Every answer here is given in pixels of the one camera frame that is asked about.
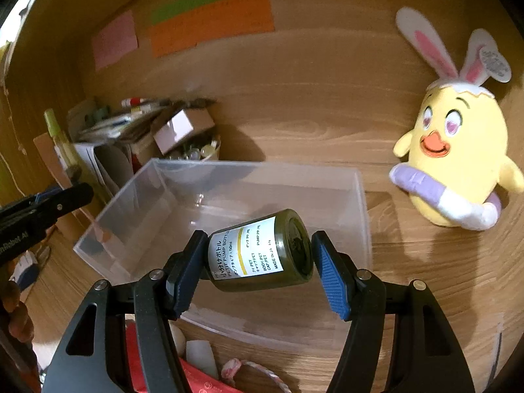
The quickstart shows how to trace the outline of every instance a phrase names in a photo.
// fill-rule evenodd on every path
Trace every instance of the pink sticky note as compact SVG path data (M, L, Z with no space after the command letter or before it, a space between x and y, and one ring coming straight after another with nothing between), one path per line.
M133 13L128 10L112 20L91 38L95 70L101 70L119 61L122 56L138 48Z

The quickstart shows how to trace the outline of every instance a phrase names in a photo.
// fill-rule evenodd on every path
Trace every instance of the orange beak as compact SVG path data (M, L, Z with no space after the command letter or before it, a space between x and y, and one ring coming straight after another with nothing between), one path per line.
M451 145L444 142L440 137L440 133L434 130L427 136L420 138L420 148L428 157L441 158L450 152Z

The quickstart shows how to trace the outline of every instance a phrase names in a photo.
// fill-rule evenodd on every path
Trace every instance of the person's hand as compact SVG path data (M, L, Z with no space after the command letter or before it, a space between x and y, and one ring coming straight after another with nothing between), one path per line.
M10 261L8 264L7 272L9 276L12 275L15 270L16 262ZM0 291L0 299L9 313L9 333L22 343L29 343L35 336L35 326L27 307L20 301L20 288L13 282L7 282L3 291Z

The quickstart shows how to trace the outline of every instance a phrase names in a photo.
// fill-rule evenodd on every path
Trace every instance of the sticky note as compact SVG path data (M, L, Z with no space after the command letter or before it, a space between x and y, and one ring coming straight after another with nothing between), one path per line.
M150 38L153 55L159 57L203 41L271 31L269 0L219 0L152 26Z
M112 65L122 56L138 48L133 13L128 10L112 20L91 38L95 70Z
M176 0L172 1L165 6L159 7L151 14L151 23L156 25L157 23L164 22L165 20L177 16L181 13L188 12L197 7L213 3L218 0Z

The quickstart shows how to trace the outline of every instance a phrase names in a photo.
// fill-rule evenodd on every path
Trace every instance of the stuffed animal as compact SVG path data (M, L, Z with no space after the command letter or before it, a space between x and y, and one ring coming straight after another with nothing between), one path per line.
M483 29L471 34L458 73L439 35L421 13L401 8L397 27L439 79L427 88L415 127L393 149L399 158L409 152L408 162L395 165L389 177L432 223L488 229L501 210L495 185L510 192L524 191L522 172L506 155L504 116L494 95L481 87L489 76L509 81L509 65Z

